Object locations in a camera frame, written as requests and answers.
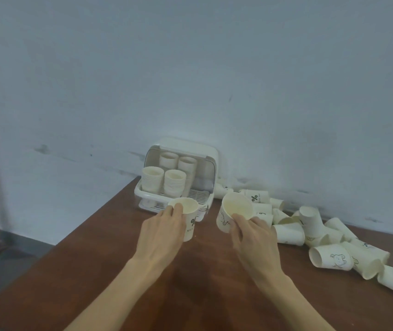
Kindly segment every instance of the floor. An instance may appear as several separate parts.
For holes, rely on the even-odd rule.
[[[0,231],[0,239],[2,245],[7,246],[0,254],[0,291],[52,248],[52,245],[4,231]]]

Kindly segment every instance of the hand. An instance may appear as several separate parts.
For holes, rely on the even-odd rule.
[[[286,278],[281,268],[276,230],[258,217],[246,220],[233,214],[234,224],[230,229],[233,248],[239,261],[256,285],[277,285]]]
[[[141,262],[157,277],[172,262],[183,244],[186,220],[183,205],[168,205],[143,222],[133,260]]]

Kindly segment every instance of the left hand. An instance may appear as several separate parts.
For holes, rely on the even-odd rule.
[[[168,205],[143,222],[133,260],[147,263],[157,276],[172,262],[183,244],[186,220],[183,205]]]

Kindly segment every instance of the right hand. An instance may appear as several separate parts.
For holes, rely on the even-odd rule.
[[[283,281],[286,275],[281,268],[276,230],[258,217],[246,220],[233,214],[232,218],[233,248],[256,285],[262,290]]]

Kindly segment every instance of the finger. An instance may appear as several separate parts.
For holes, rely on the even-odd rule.
[[[235,221],[235,223],[239,226],[239,229],[241,230],[243,237],[248,237],[252,234],[252,228],[250,228],[250,224],[244,218],[244,216],[233,214],[232,218]]]
[[[236,222],[233,222],[230,228],[230,236],[232,237],[233,249],[235,251],[239,250],[239,245],[241,244],[240,234],[241,230],[238,228]]]
[[[181,218],[181,215],[183,215],[183,205],[181,203],[177,203],[173,208],[172,217],[178,220]]]
[[[171,205],[168,205],[168,206],[166,207],[166,209],[164,210],[163,215],[165,215],[165,216],[171,216],[172,211],[173,211],[173,207],[172,207]]]
[[[260,228],[263,228],[263,229],[268,229],[269,228],[269,225],[267,224],[267,222],[266,221],[263,221],[262,219],[260,219],[259,217],[252,217],[251,219],[250,219],[250,221],[251,222],[253,222],[253,223],[255,223],[257,226],[259,226]]]

